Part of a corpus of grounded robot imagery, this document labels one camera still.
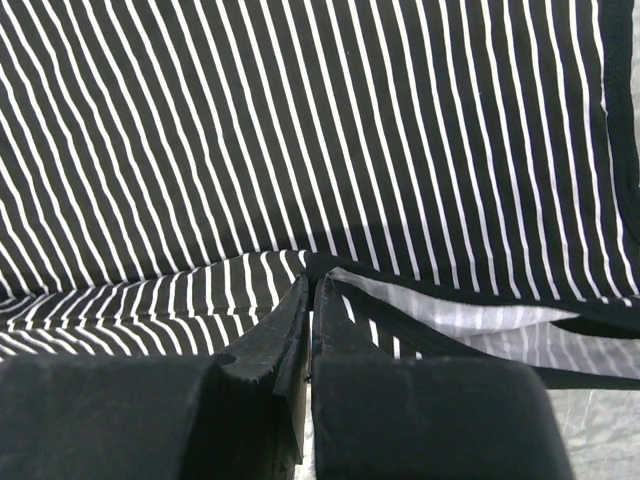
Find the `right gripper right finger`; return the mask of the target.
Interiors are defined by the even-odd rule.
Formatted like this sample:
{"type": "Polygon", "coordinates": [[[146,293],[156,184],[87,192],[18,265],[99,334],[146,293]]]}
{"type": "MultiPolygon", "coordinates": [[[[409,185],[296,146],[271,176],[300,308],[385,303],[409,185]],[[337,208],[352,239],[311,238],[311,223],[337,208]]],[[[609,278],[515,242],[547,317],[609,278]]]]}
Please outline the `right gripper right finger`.
{"type": "Polygon", "coordinates": [[[314,296],[312,418],[320,479],[570,479],[539,376],[482,357],[396,359],[314,296]]]}

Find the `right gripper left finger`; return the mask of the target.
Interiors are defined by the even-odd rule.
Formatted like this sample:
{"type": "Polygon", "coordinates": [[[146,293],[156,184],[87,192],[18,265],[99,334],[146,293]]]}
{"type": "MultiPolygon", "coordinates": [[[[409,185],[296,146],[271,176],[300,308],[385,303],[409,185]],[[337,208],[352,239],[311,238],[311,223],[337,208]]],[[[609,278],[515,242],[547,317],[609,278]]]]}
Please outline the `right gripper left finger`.
{"type": "Polygon", "coordinates": [[[210,357],[29,355],[1,366],[5,479],[290,479],[309,281],[210,357]]]}

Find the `black white striped tank top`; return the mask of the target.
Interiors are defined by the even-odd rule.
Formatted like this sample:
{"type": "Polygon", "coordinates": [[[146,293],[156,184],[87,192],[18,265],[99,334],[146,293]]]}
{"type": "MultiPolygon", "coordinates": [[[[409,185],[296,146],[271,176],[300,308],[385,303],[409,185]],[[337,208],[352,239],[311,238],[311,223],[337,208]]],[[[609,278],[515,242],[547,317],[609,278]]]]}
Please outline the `black white striped tank top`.
{"type": "Polygon", "coordinates": [[[385,353],[639,386],[635,1],[5,1],[1,355],[211,355],[299,276],[385,353]]]}

